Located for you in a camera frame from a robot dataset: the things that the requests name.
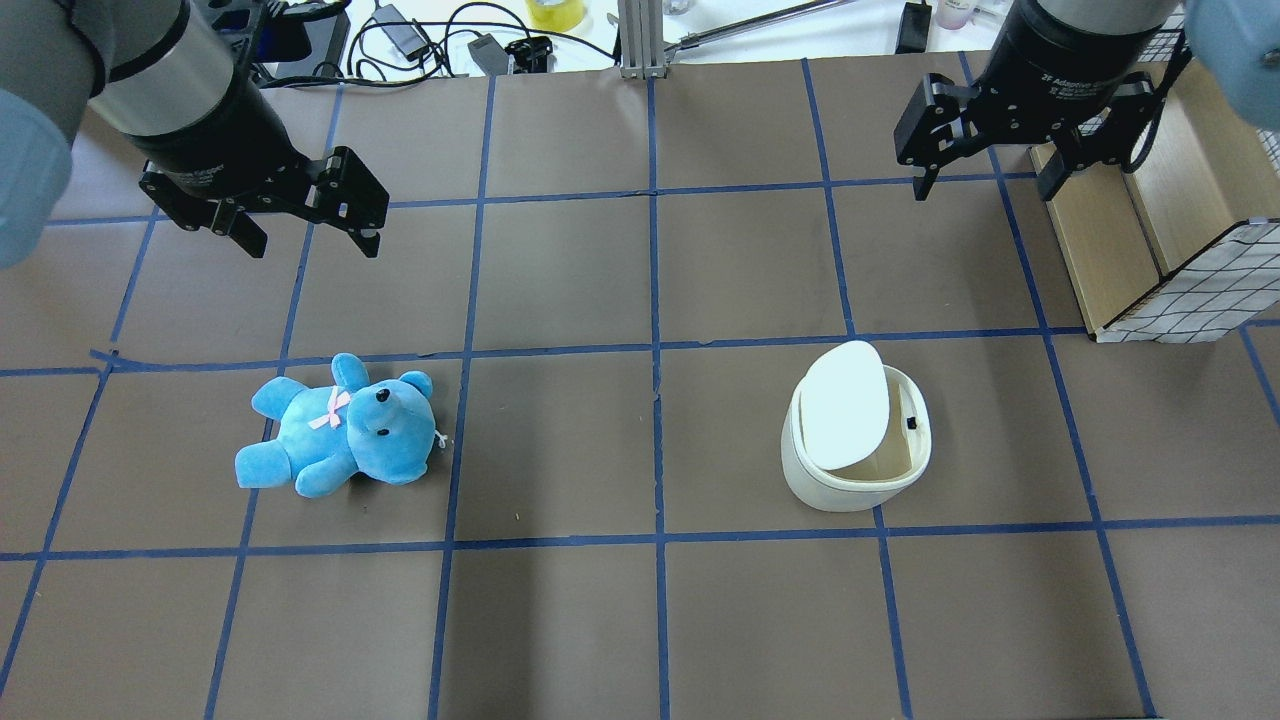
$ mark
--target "metal stand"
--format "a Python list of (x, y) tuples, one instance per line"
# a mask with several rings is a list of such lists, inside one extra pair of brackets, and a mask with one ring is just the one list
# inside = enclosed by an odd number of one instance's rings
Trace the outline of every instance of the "metal stand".
[(660, 0), (618, 0), (622, 77), (667, 77)]

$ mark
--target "plastic bin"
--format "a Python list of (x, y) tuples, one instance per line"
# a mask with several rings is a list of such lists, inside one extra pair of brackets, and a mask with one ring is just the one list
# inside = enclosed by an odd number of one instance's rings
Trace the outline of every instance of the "plastic bin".
[(929, 464), (933, 436), (911, 378), (865, 342), (814, 363), (782, 428), (782, 471), (810, 507), (868, 510), (910, 486)]

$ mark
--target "power adapter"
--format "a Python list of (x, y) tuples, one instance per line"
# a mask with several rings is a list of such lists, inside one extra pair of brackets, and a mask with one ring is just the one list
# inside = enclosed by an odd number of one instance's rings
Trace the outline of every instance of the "power adapter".
[(417, 61), (419, 58), (426, 55), (430, 46), (426, 44), (426, 38), (422, 37), (415, 26), (408, 24), (404, 15), (396, 9), (396, 5), (387, 4), (376, 10), (374, 10), (372, 20), (375, 23), (403, 23), (403, 24), (383, 24), (381, 29), (390, 38), (396, 49), (404, 55), (406, 60)]
[(933, 8), (925, 0), (902, 5), (902, 22), (897, 26), (897, 49), (895, 55), (924, 53), (929, 45), (929, 20)]

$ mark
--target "teddy bear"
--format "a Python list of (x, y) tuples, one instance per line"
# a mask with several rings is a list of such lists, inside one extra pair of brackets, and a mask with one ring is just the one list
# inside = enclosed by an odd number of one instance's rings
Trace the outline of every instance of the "teddy bear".
[(251, 405), (276, 420), (275, 439), (236, 455), (242, 488), (271, 488), (291, 480), (303, 497), (326, 496), (356, 473), (388, 484), (426, 473), (428, 456), (444, 436), (431, 413), (431, 378), (421, 370), (370, 384), (365, 364), (343, 352), (330, 364), (333, 387), (308, 388), (279, 377)]

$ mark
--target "teddy bear leg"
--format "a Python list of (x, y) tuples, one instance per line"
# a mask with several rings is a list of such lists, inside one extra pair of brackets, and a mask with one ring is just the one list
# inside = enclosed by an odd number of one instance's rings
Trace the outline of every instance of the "teddy bear leg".
[(289, 454), (280, 441), (260, 442), (236, 454), (236, 482), (242, 488), (274, 488), (292, 479)]
[(294, 487), (302, 497), (324, 497), (342, 487), (358, 468), (351, 456), (325, 457), (298, 473)]

